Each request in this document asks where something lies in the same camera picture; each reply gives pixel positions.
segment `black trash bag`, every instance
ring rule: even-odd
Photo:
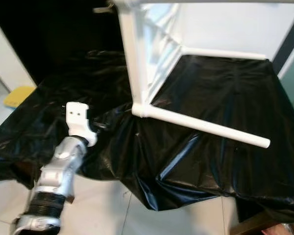
[[[120,180],[156,211],[225,195],[294,222],[294,110],[270,61],[182,56],[152,102],[271,139],[263,149],[135,117],[122,53],[74,58],[0,126],[0,180],[33,186],[33,172],[68,135],[68,101],[90,106],[90,125],[98,133],[79,174]]]

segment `white wall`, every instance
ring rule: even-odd
[[[294,22],[294,4],[187,3],[183,45],[273,59]]]
[[[12,91],[19,86],[34,86],[35,83],[19,60],[0,28],[0,79]]]

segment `ribbed black tube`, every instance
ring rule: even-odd
[[[57,235],[59,232],[60,227],[52,227],[46,231],[22,230],[19,235]]]
[[[25,214],[59,218],[64,202],[65,196],[63,195],[51,192],[39,192],[34,195]]]

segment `white tile floor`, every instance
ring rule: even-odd
[[[0,124],[12,113],[3,106]],[[218,197],[177,210],[149,211],[118,181],[95,181],[76,176],[75,201],[62,213],[61,235],[228,235],[237,223],[233,198]],[[9,234],[11,221],[24,211],[28,190],[15,181],[0,182],[0,235]]]

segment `silver robotic arm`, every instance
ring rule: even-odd
[[[66,121],[69,135],[56,147],[50,163],[42,167],[34,196],[25,213],[14,220],[11,235],[56,235],[65,201],[74,200],[74,174],[82,164],[87,147],[97,136],[89,128],[88,105],[68,102]]]

